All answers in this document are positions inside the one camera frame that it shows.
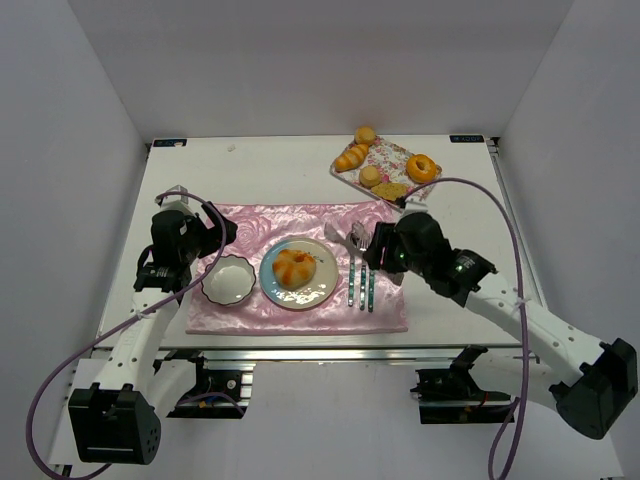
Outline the orange striped ring bread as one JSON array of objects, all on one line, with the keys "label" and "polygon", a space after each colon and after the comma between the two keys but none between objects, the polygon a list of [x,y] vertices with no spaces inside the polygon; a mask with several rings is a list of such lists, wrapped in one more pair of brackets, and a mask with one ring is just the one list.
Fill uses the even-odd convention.
[{"label": "orange striped ring bread", "polygon": [[306,285],[316,273],[316,260],[302,250],[283,249],[272,263],[277,283],[287,290]]}]

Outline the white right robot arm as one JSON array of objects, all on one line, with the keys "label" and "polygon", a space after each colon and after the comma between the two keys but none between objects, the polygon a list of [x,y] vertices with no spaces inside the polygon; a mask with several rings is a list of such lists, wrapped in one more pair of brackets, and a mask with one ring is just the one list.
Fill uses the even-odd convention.
[{"label": "white right robot arm", "polygon": [[490,261],[452,247],[425,212],[377,223],[363,258],[389,276],[420,276],[436,294],[520,339],[552,372],[538,403],[549,404],[590,439],[602,439],[638,393],[638,356],[631,344],[621,338],[606,343],[525,302]]}]

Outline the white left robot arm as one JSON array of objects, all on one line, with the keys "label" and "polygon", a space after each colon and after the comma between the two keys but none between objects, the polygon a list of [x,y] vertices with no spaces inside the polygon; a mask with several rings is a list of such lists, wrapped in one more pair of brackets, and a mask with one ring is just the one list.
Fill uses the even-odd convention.
[{"label": "white left robot arm", "polygon": [[152,242],[136,266],[131,321],[91,386],[74,390],[68,401],[83,462],[150,464],[159,449],[162,420],[196,384],[193,362],[156,356],[192,284],[192,265],[235,239],[236,224],[210,202],[202,208],[194,213],[175,202],[152,217]]}]

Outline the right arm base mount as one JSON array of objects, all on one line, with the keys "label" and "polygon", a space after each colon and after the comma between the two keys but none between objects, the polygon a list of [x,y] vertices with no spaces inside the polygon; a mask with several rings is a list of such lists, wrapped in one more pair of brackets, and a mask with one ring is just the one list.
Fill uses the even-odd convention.
[{"label": "right arm base mount", "polygon": [[419,403],[422,425],[499,424],[512,407],[512,397],[481,389],[470,372],[486,347],[467,346],[446,368],[416,371],[410,390]]}]

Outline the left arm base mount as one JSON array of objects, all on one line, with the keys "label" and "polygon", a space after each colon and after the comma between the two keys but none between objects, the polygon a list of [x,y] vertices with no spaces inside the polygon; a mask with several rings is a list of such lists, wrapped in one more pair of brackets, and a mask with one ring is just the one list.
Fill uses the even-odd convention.
[{"label": "left arm base mount", "polygon": [[175,419],[242,419],[251,398],[253,366],[209,359],[203,351],[173,350],[153,362],[154,373],[169,361],[195,365],[195,384],[168,413]]}]

